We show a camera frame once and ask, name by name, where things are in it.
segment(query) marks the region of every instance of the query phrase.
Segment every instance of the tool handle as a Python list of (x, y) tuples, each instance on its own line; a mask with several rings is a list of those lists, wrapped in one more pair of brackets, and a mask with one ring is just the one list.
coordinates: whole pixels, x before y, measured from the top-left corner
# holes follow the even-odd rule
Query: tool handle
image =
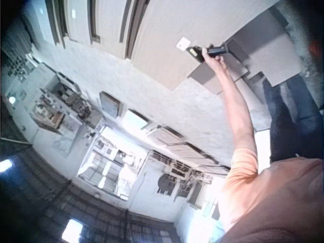
[(219, 56), (219, 55), (227, 53), (227, 52), (228, 52), (228, 49), (226, 48), (225, 45), (222, 45), (220, 47), (207, 48), (207, 53), (210, 57), (216, 57), (216, 56)]

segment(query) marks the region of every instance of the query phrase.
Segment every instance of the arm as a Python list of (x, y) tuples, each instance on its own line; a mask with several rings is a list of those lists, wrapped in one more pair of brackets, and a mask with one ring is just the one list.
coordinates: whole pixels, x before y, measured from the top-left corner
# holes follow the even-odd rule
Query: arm
[(223, 57), (211, 58), (206, 49), (202, 55), (208, 66), (215, 72), (224, 93), (229, 125), (233, 131), (235, 149), (248, 148), (256, 153), (254, 130), (248, 106), (235, 85)]

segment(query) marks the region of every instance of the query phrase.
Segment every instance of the leg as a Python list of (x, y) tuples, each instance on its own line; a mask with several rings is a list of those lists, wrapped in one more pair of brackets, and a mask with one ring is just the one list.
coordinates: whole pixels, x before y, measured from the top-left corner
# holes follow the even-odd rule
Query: leg
[(296, 156), (299, 146), (297, 127), (284, 103), (280, 86), (272, 87), (268, 80), (263, 82), (263, 90), (272, 118), (270, 126), (270, 163)]
[(288, 79), (287, 85), (298, 110), (299, 154), (306, 158), (323, 159), (323, 117), (300, 75)]

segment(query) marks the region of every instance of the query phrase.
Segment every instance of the forearm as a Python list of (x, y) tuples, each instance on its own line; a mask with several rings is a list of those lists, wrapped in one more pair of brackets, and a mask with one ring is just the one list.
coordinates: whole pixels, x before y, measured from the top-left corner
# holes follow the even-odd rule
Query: forearm
[(229, 73), (217, 73), (222, 86), (235, 148), (249, 148), (256, 152), (254, 130), (248, 106)]

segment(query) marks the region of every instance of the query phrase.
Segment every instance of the white label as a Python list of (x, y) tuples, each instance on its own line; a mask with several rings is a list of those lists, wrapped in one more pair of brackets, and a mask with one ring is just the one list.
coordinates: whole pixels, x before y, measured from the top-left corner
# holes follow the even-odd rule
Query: white label
[(76, 18), (76, 12), (74, 9), (72, 9), (72, 18), (75, 19)]
[(177, 48), (179, 48), (181, 51), (185, 51), (186, 48), (190, 45), (190, 40), (186, 39), (185, 37), (182, 37), (181, 40), (177, 43)]

